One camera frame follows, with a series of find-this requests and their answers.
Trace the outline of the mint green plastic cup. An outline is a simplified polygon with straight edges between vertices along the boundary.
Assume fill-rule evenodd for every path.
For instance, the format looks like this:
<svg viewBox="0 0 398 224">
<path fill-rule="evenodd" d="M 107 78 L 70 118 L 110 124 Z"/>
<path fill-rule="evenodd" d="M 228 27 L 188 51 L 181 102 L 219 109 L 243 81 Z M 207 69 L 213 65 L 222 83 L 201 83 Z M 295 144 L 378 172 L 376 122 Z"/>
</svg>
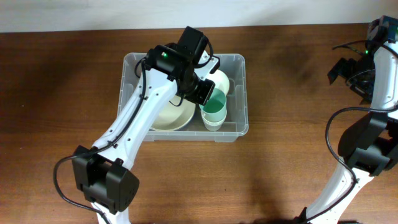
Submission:
<svg viewBox="0 0 398 224">
<path fill-rule="evenodd" d="M 206 104 L 199 107 L 210 121 L 219 121 L 227 114 L 226 95 L 215 88 Z"/>
</svg>

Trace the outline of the cream plate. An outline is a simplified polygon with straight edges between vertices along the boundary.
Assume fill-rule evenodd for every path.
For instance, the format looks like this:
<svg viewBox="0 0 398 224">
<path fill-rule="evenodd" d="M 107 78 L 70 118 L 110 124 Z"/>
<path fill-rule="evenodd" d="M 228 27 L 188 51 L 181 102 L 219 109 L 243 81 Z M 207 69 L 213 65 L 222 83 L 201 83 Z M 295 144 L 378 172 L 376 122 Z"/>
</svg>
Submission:
<svg viewBox="0 0 398 224">
<path fill-rule="evenodd" d="M 175 95 L 170 103 L 167 103 L 160 112 L 154 123 L 150 127 L 154 131 L 176 131 L 186 126 L 195 114 L 196 104 L 183 100 L 180 106 L 181 98 Z"/>
</svg>

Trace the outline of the cream plastic cup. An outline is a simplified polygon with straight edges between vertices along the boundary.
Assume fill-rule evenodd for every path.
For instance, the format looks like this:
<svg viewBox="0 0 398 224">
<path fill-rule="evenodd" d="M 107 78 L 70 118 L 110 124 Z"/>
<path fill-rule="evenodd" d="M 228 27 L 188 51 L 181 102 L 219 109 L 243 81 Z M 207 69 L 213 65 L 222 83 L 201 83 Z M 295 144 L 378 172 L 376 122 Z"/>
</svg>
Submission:
<svg viewBox="0 0 398 224">
<path fill-rule="evenodd" d="M 224 115 L 223 118 L 222 118 L 221 120 L 219 120 L 219 121 L 210 121 L 210 120 L 206 117 L 206 114 L 205 114 L 205 113 L 201 113 L 201 118 L 202 118 L 202 120 L 203 120 L 203 122 L 204 122 L 205 124 L 208 124 L 208 125 L 210 125 L 210 126 L 221 126 L 221 125 L 224 123 L 225 119 L 226 119 L 226 115 Z"/>
</svg>

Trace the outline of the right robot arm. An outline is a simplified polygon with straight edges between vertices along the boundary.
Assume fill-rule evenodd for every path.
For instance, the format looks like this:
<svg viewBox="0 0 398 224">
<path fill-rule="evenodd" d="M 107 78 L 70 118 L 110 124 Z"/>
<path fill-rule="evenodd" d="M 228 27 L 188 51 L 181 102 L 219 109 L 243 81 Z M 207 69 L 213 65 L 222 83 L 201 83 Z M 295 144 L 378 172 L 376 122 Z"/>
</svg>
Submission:
<svg viewBox="0 0 398 224">
<path fill-rule="evenodd" d="M 320 196 L 295 223 L 339 223 L 357 193 L 385 170 L 397 165 L 397 19 L 382 16 L 369 24 L 360 59 L 341 58 L 329 71 L 342 77 L 368 108 L 330 149 L 338 165 Z"/>
</svg>

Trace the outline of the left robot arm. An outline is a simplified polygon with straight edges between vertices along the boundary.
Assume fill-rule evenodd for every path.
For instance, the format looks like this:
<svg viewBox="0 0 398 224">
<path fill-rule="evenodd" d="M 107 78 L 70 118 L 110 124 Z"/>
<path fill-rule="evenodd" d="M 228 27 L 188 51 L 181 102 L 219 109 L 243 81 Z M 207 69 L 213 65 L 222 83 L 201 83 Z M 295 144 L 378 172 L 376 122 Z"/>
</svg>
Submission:
<svg viewBox="0 0 398 224">
<path fill-rule="evenodd" d="M 220 66 L 218 58 L 205 52 L 210 47 L 204 33 L 186 27 L 177 43 L 150 49 L 135 67 L 141 71 L 139 81 L 114 123 L 90 149 L 75 150 L 76 186 L 100 223 L 129 223 L 128 206 L 139 187 L 131 168 L 150 127 L 171 99 L 178 96 L 178 105 L 205 105 L 209 100 L 215 84 L 206 76 Z"/>
</svg>

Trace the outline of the white small bowl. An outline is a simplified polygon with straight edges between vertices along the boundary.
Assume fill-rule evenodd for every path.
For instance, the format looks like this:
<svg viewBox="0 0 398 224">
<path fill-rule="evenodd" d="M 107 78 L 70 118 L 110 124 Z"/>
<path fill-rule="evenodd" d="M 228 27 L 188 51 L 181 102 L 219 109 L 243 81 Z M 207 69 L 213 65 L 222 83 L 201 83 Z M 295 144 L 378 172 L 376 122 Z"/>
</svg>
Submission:
<svg viewBox="0 0 398 224">
<path fill-rule="evenodd" d="M 229 78 L 221 70 L 217 70 L 215 73 L 210 73 L 208 79 L 215 83 L 215 88 L 221 90 L 225 95 L 229 92 Z"/>
</svg>

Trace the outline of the grey plastic cup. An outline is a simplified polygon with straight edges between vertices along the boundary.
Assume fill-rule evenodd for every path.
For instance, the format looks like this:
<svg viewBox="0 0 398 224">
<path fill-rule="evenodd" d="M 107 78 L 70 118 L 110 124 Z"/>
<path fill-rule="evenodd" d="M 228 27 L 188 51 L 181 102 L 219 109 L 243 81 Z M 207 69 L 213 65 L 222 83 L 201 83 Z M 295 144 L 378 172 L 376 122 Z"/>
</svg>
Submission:
<svg viewBox="0 0 398 224">
<path fill-rule="evenodd" d="M 221 128 L 221 124 L 218 125 L 211 125 L 211 124 L 206 124 L 205 123 L 205 128 L 209 131 L 217 131 Z"/>
</svg>

